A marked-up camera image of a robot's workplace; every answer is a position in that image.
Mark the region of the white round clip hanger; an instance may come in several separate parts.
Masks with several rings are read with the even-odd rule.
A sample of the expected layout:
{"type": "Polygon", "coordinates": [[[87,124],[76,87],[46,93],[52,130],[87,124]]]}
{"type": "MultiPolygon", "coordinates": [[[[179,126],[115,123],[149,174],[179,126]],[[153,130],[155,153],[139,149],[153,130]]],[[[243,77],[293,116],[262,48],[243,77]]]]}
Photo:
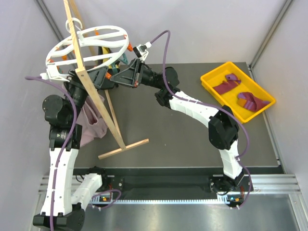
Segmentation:
{"type": "MultiPolygon", "coordinates": [[[[98,67],[109,66],[120,59],[128,50],[130,41],[125,29],[118,26],[95,26],[84,29],[79,19],[73,17],[72,20],[80,46],[80,54],[83,57],[83,64],[94,64],[99,59],[110,57],[109,61],[98,65],[98,67]],[[98,55],[98,47],[110,48],[113,53],[98,55]]],[[[61,69],[77,65],[75,52],[72,36],[68,36],[51,48],[45,64],[46,66],[55,64],[62,74],[61,69]]]]}

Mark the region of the maroon orange striped sock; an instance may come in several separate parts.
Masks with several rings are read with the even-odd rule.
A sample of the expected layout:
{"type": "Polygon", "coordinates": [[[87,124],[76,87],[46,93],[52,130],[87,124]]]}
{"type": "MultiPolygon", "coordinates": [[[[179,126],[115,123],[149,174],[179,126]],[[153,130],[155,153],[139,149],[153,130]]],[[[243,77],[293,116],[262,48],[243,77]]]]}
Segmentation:
{"type": "Polygon", "coordinates": [[[241,92],[237,95],[237,98],[237,104],[251,112],[257,112],[270,104],[269,101],[264,101],[250,92],[241,92]]]}

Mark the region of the purple sock piece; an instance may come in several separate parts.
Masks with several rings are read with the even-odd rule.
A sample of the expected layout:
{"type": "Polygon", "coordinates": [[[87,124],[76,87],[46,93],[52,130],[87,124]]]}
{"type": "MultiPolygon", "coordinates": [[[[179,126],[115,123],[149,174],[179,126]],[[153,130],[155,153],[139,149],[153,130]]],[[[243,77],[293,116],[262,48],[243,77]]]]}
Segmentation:
{"type": "Polygon", "coordinates": [[[241,83],[241,80],[233,73],[226,75],[225,78],[228,81],[235,81],[235,82],[237,82],[237,84],[241,83]]]}

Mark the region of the black yellow sock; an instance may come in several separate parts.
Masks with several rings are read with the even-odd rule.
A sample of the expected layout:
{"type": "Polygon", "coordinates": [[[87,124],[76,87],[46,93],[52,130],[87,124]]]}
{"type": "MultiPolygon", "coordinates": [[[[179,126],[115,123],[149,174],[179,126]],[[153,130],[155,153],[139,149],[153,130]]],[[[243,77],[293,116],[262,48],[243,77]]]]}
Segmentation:
{"type": "MultiPolygon", "coordinates": [[[[98,47],[98,55],[107,55],[107,54],[111,54],[113,53],[111,51],[110,48],[106,48],[106,47],[98,47]]],[[[103,59],[99,59],[96,64],[101,65],[103,63],[106,63],[107,61],[109,61],[111,58],[107,57],[107,58],[103,58],[103,59]]],[[[112,64],[110,64],[108,66],[108,72],[110,74],[117,74],[120,71],[120,61],[116,60],[115,62],[113,62],[112,64]]]]}

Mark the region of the pink sock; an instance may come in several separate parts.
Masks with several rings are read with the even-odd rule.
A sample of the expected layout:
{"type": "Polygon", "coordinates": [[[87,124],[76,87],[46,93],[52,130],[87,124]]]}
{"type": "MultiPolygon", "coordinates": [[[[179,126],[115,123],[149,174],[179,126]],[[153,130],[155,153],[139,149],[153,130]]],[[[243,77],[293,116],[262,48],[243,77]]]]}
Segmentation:
{"type": "Polygon", "coordinates": [[[80,146],[93,141],[95,138],[102,138],[106,135],[108,126],[95,106],[94,102],[88,96],[77,118],[77,124],[82,126],[82,135],[80,146]]]}

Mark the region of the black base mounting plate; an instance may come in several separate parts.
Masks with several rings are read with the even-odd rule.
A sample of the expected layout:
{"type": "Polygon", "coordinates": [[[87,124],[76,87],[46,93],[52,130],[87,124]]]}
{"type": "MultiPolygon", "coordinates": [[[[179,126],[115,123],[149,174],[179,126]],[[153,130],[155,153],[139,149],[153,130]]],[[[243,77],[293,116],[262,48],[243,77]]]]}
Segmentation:
{"type": "Polygon", "coordinates": [[[253,190],[252,181],[245,171],[234,180],[222,173],[221,167],[154,167],[154,168],[76,168],[74,176],[88,173],[103,175],[102,189],[201,189],[210,192],[240,192],[253,190]]]}

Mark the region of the maroon sock flat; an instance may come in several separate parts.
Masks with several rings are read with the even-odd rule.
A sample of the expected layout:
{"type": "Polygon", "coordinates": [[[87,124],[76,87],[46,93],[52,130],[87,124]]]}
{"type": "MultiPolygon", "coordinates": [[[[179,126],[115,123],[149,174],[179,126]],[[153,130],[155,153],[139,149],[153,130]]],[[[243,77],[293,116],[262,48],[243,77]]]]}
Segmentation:
{"type": "Polygon", "coordinates": [[[234,89],[238,85],[239,85],[239,83],[237,81],[227,80],[227,81],[223,81],[221,84],[213,87],[213,89],[219,95],[222,95],[222,94],[225,94],[225,93],[231,91],[232,89],[234,89]]]}

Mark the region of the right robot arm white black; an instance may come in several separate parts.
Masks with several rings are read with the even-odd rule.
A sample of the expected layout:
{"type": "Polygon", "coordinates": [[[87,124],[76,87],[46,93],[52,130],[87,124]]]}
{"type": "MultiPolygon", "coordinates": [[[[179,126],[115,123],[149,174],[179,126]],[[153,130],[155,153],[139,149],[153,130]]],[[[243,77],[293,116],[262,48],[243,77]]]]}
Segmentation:
{"type": "Polygon", "coordinates": [[[161,106],[184,113],[205,125],[209,141],[218,149],[223,162],[225,186],[234,191],[242,185],[244,171],[237,159],[239,125],[228,106],[218,109],[201,105],[199,101],[178,89],[180,82],[173,67],[165,67],[161,73],[157,73],[139,59],[134,59],[126,69],[109,79],[118,85],[131,88],[140,84],[157,88],[159,91],[155,93],[155,97],[161,106]]]}

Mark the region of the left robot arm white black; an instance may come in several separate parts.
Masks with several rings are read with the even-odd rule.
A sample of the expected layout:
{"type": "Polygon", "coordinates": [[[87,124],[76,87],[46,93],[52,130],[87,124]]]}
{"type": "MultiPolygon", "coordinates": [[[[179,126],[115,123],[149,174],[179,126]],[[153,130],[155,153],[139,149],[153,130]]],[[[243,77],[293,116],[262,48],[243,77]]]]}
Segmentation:
{"type": "Polygon", "coordinates": [[[79,231],[84,225],[85,211],[93,200],[113,201],[110,180],[106,170],[100,167],[86,170],[81,184],[72,191],[74,165],[83,131],[77,119],[85,111],[89,95],[73,70],[65,75],[61,86],[44,76],[37,80],[56,87],[64,96],[49,95],[42,103],[44,119],[50,125],[50,173],[45,201],[40,213],[33,217],[33,225],[51,231],[79,231]]]}

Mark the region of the yellow plastic tray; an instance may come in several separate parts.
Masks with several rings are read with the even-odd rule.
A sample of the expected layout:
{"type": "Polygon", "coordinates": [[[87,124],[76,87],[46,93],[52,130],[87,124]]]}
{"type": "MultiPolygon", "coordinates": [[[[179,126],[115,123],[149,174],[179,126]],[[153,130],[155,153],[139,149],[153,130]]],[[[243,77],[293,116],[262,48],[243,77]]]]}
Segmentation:
{"type": "Polygon", "coordinates": [[[221,104],[227,105],[231,108],[236,118],[241,123],[247,123],[252,120],[257,115],[261,114],[263,111],[271,107],[276,103],[276,100],[271,96],[266,90],[260,87],[251,77],[245,74],[237,65],[232,62],[226,62],[219,67],[211,70],[210,72],[202,75],[200,77],[202,86],[221,104]],[[227,81],[225,78],[228,74],[235,74],[241,83],[232,89],[231,91],[219,95],[213,87],[221,84],[223,81],[227,81]],[[239,106],[237,104],[237,95],[241,92],[250,92],[254,96],[264,100],[269,101],[270,104],[262,108],[257,112],[251,112],[239,106]]]}

